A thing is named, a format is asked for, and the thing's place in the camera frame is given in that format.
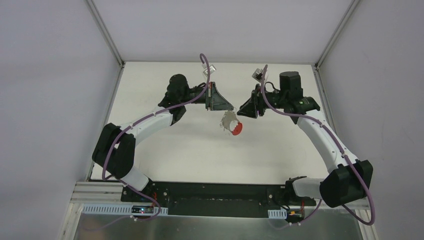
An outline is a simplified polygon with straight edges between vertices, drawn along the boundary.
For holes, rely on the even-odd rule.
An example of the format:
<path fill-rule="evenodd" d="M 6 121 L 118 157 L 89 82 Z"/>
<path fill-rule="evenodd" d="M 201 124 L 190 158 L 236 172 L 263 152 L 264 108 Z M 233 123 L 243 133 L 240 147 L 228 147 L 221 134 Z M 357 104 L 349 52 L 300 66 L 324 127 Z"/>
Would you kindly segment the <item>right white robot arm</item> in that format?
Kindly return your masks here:
<path fill-rule="evenodd" d="M 348 150 L 329 127 L 318 103 L 303 95 L 300 74 L 297 71 L 280 73 L 279 87 L 268 92 L 264 83 L 259 82 L 237 115 L 256 119 L 267 109 L 282 109 L 311 140 L 328 171 L 324 179 L 300 176 L 287 180 L 284 200 L 296 205 L 305 197 L 320 199 L 335 208 L 367 197 L 373 166 Z"/>

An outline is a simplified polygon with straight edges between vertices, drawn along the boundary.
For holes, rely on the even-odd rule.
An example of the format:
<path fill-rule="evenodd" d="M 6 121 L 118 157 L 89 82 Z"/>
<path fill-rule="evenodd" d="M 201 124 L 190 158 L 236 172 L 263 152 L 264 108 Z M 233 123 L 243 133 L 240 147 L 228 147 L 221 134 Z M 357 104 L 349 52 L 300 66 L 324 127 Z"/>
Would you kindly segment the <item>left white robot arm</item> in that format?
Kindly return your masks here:
<path fill-rule="evenodd" d="M 135 149 L 154 133 L 176 124 L 186 113 L 185 103 L 204 104 L 210 111 L 232 111 L 234 106 L 216 89 L 214 82 L 189 87 L 182 74 L 173 75 L 164 98 L 153 111 L 125 124 L 106 124 L 92 153 L 92 160 L 112 177 L 134 188 L 140 202 L 152 198 L 151 179 L 134 164 Z"/>

